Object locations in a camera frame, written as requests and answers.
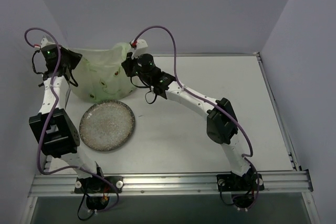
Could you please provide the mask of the pale green plastic bag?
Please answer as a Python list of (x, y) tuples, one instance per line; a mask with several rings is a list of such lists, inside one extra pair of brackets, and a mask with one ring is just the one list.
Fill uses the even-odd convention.
[(106, 50), (71, 48), (71, 51), (82, 55), (72, 71), (78, 83), (77, 87), (71, 88), (72, 93), (92, 103), (129, 96), (135, 86), (126, 76), (121, 63), (126, 60), (130, 49), (126, 42), (117, 43)]

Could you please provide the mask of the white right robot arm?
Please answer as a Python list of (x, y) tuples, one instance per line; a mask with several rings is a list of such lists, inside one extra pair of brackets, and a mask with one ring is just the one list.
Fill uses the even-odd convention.
[(134, 56), (129, 52), (121, 65), (127, 77), (138, 77), (155, 98), (177, 102), (200, 115), (206, 121), (207, 136), (222, 147), (229, 161), (235, 186), (244, 189), (251, 184), (251, 165), (246, 158), (253, 155), (253, 149), (247, 140), (250, 153), (244, 153), (237, 134), (246, 136), (246, 133), (239, 125), (229, 100), (216, 100), (189, 89), (175, 76), (158, 68), (151, 54)]

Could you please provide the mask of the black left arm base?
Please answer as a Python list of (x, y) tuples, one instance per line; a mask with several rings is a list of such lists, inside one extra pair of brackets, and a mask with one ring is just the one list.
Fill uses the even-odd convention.
[(96, 177), (77, 178), (73, 192), (86, 196), (86, 206), (90, 210), (104, 211), (111, 209), (119, 203), (119, 194), (122, 192), (123, 187), (123, 177), (107, 176), (105, 180), (108, 183)]

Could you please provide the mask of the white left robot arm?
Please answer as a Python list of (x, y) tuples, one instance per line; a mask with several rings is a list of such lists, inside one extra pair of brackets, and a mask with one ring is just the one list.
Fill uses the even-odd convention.
[(99, 165), (80, 147), (80, 136), (66, 112), (71, 87), (77, 87), (72, 71), (82, 55), (62, 46), (50, 44), (39, 49), (47, 70), (42, 74), (45, 88), (43, 104), (37, 115), (29, 118), (29, 126), (38, 142), (38, 153), (58, 158), (72, 168), (80, 179), (88, 179), (94, 192), (105, 188), (106, 179)]

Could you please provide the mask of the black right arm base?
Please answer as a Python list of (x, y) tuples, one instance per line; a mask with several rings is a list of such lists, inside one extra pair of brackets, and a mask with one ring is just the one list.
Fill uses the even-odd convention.
[[(217, 188), (219, 196), (227, 206), (235, 206), (238, 210), (249, 210), (255, 203), (259, 193), (265, 190), (264, 181), (259, 174), (244, 175), (218, 174)], [(231, 202), (224, 200), (224, 193), (231, 193)]]

